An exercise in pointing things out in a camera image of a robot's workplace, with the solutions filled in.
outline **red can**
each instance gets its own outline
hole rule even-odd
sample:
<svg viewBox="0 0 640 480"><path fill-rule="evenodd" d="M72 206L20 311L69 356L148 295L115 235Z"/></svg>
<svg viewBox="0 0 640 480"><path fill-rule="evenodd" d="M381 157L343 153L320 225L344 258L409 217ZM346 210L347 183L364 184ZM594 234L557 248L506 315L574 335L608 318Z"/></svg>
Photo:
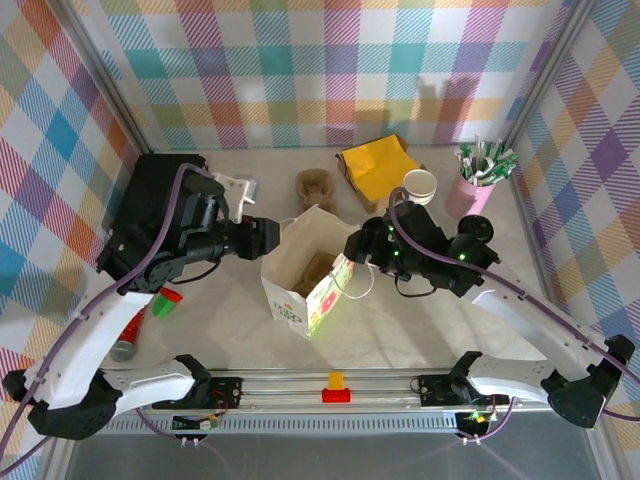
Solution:
<svg viewBox="0 0 640 480"><path fill-rule="evenodd" d="M131 360L138 352L138 334L142 327L142 319L147 307L140 310L122 331L116 343L111 347L109 356L114 362Z"/></svg>

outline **pink pencil holder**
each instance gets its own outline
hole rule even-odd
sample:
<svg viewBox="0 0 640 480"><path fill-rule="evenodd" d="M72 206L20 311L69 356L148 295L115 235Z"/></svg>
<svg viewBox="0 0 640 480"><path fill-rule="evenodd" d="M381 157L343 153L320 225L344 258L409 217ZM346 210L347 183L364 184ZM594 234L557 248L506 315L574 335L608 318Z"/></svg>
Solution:
<svg viewBox="0 0 640 480"><path fill-rule="evenodd" d="M445 208L449 215L457 219L466 215L480 215L494 187L495 184L476 187L458 172L449 191Z"/></svg>

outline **yellow napkin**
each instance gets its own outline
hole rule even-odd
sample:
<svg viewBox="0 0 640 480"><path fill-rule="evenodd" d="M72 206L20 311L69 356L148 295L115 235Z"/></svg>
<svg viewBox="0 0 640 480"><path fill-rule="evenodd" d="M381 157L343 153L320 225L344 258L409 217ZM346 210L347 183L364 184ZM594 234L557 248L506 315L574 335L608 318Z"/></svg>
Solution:
<svg viewBox="0 0 640 480"><path fill-rule="evenodd" d="M408 171L419 168L395 135L344 150L342 157L351 181L369 201L389 196Z"/></svg>

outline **plaid wall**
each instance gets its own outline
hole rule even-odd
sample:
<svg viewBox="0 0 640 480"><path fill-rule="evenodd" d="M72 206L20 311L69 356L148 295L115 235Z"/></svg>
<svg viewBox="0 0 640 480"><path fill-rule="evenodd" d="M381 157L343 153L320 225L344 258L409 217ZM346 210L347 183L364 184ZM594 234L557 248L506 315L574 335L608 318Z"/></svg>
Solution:
<svg viewBox="0 0 640 480"><path fill-rule="evenodd" d="M604 0L517 146L518 184L559 304L640 346L640 1ZM632 369L640 373L637 351ZM624 382L616 407L640 414ZM638 426L615 421L640 475Z"/></svg>
<svg viewBox="0 0 640 480"><path fill-rule="evenodd" d="M137 157L44 0L0 4L0 377L78 304ZM17 404L0 388L0 432ZM37 435L23 420L2 467ZM32 478L37 457L12 479Z"/></svg>
<svg viewBox="0 0 640 480"><path fill-rule="evenodd" d="M560 3L74 0L160 149L490 134Z"/></svg>

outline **white table surface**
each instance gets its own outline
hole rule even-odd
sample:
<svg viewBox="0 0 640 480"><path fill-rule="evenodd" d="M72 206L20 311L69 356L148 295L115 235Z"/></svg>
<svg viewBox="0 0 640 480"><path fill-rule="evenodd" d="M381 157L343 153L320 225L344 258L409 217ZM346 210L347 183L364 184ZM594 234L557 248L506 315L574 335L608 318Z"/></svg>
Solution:
<svg viewBox="0 0 640 480"><path fill-rule="evenodd" d="M453 147L412 147L409 154L438 179L428 210L447 235L457 222L444 210L457 163ZM301 170L325 168L334 174L338 216L362 223L367 214L337 169L336 149L252 149L198 152L212 170L250 174L259 181L256 205L248 215L283 220L300 213L294 179ZM483 212L495 228L489 244L511 268L539 291L539 284L515 200L507 182L493 192ZM209 268L188 266L185 277ZM356 265L348 291L359 294L369 285L369 272ZM424 279L403 290L427 291ZM422 299L397 294L393 279L376 274L372 292L361 300L344 296L311 340L281 322L269 310L260 280L260 261L225 257L214 274L199 282L175 287L185 299L166 319L148 314L139 338L139 352L130 362L105 366L150 366L178 354L190 353L208 368L329 368L329 367L450 367L467 350L481 350L514 359L541 359L539 352L501 319L479 307L438 291Z"/></svg>

